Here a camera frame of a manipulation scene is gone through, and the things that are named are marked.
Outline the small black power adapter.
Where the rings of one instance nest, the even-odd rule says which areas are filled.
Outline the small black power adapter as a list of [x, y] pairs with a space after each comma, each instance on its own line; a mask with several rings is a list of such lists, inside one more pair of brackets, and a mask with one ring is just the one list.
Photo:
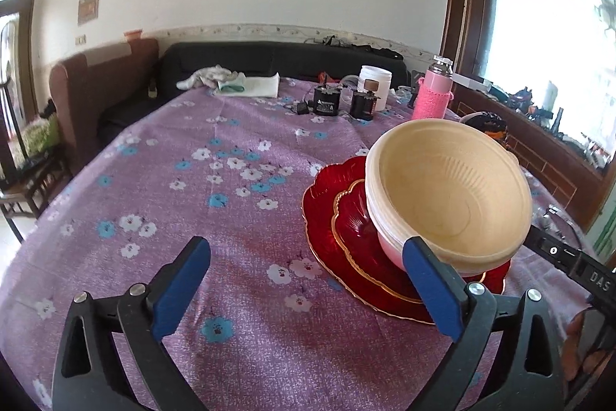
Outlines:
[[293, 107], [293, 111], [299, 115], [307, 115], [310, 113], [310, 106], [306, 101], [301, 101], [298, 103], [295, 103], [295, 106]]

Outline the pink sleeved thermos bottle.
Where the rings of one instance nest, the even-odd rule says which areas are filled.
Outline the pink sleeved thermos bottle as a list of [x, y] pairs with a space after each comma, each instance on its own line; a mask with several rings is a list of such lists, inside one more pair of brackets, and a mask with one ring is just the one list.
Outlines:
[[412, 110], [412, 120], [444, 119], [453, 98], [453, 62], [434, 55], [433, 62], [418, 80], [418, 96]]

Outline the purple floral tablecloth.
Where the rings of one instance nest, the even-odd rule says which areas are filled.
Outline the purple floral tablecloth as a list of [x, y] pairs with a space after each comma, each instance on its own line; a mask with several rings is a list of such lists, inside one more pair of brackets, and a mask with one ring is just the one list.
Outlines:
[[275, 100], [197, 89], [132, 124], [38, 219], [1, 284], [1, 352], [34, 405], [51, 406], [75, 294], [148, 282], [194, 236], [210, 269], [165, 341], [212, 410], [403, 410], [449, 341], [383, 316], [336, 283], [309, 248], [301, 211], [324, 166], [363, 155], [410, 109], [370, 122], [290, 112]]

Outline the white crumpled cloth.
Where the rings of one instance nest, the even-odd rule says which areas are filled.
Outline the white crumpled cloth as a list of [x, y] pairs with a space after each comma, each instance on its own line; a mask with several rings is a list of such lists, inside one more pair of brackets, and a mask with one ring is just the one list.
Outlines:
[[231, 71], [220, 65], [201, 68], [194, 71], [188, 78], [176, 83], [181, 91], [209, 87], [220, 92], [243, 92], [245, 75], [242, 72]]

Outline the large red scalloped plate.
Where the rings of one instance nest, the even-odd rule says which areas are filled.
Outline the large red scalloped plate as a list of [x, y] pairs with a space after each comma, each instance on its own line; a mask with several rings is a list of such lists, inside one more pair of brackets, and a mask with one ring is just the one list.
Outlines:
[[424, 305], [402, 311], [390, 308], [380, 310], [369, 304], [343, 281], [344, 278], [349, 277], [350, 270], [332, 235], [333, 202], [335, 197], [345, 191], [353, 181], [361, 178], [364, 180], [364, 173], [365, 159], [363, 156], [355, 156], [341, 164], [329, 165], [317, 173], [312, 185], [304, 192], [302, 200], [302, 213], [309, 248], [321, 267], [367, 307], [389, 317], [430, 325], [432, 319]]

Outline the small framed wall plaque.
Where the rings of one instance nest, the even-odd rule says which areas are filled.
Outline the small framed wall plaque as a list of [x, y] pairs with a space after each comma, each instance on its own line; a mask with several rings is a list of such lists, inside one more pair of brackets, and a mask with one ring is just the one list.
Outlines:
[[77, 25], [82, 26], [85, 23], [96, 20], [98, 18], [99, 0], [79, 0], [77, 11]]

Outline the small red gold-rimmed plate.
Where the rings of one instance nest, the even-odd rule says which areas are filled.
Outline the small red gold-rimmed plate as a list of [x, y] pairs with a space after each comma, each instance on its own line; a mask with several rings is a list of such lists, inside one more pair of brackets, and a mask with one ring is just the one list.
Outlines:
[[368, 213], [364, 180], [357, 179], [333, 202], [331, 230], [349, 265], [343, 281], [374, 307], [402, 311], [422, 307], [420, 296], [404, 270], [386, 255]]

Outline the white folded paper bag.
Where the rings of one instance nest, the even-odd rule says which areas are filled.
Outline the white folded paper bag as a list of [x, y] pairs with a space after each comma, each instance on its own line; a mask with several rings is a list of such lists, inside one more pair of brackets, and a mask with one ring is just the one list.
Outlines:
[[280, 75], [259, 77], [246, 76], [233, 72], [223, 81], [218, 81], [215, 93], [230, 97], [276, 98], [278, 96]]

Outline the black sofa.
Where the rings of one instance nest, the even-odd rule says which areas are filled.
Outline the black sofa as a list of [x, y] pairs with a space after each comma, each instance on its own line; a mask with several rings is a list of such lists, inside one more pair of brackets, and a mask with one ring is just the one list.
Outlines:
[[339, 80], [357, 75], [363, 66], [386, 69], [393, 74], [394, 89], [410, 84], [402, 55], [368, 45], [334, 46], [279, 42], [177, 43], [172, 45], [146, 74], [145, 84], [129, 98], [108, 107], [98, 119], [97, 140], [104, 147], [132, 123], [159, 109], [181, 91], [176, 84], [194, 71], [216, 65], [248, 76], [284, 77], [316, 82], [321, 73]]

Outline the black cylindrical device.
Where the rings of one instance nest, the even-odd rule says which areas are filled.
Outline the black cylindrical device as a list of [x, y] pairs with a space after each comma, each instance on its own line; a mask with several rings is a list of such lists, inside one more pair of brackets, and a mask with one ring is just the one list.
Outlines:
[[379, 97], [372, 91], [354, 91], [349, 114], [357, 120], [370, 122], [374, 119]]

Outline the dark wooden chair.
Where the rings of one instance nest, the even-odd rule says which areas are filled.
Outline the dark wooden chair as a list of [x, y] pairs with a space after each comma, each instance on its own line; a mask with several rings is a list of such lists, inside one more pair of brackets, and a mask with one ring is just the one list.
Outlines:
[[64, 180], [72, 178], [60, 139], [55, 105], [21, 125], [12, 97], [13, 80], [1, 82], [1, 215], [19, 242], [17, 218], [41, 217]]

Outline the black and orange bag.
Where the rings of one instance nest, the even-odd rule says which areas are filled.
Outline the black and orange bag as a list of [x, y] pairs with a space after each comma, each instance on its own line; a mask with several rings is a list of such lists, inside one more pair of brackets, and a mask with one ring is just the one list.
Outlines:
[[472, 114], [463, 116], [460, 122], [481, 131], [501, 146], [506, 144], [506, 120], [494, 112], [472, 112]]

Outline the black battery charger box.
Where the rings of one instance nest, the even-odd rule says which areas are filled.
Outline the black battery charger box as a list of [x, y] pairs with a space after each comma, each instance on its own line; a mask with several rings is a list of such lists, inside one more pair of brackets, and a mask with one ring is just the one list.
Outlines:
[[319, 86], [314, 89], [312, 109], [315, 115], [335, 117], [338, 115], [341, 88], [339, 86]]

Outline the white bowl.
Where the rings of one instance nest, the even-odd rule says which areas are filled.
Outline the white bowl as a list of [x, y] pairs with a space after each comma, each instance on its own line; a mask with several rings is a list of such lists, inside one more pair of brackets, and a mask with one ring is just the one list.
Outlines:
[[390, 262], [393, 262], [399, 269], [405, 270], [402, 257], [404, 242], [396, 237], [390, 237], [381, 230], [378, 230], [377, 237], [383, 252]]

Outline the cream plastic bowl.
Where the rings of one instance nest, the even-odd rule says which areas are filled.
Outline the cream plastic bowl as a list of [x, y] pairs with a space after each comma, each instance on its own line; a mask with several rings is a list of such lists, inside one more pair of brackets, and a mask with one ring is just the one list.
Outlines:
[[454, 191], [531, 198], [513, 154], [481, 131], [445, 119], [411, 120], [383, 134], [365, 159], [364, 189], [390, 201]]
[[520, 248], [531, 226], [528, 194], [485, 196], [466, 191], [402, 196], [368, 195], [377, 230], [404, 243], [420, 237], [437, 259], [465, 277], [495, 269]]

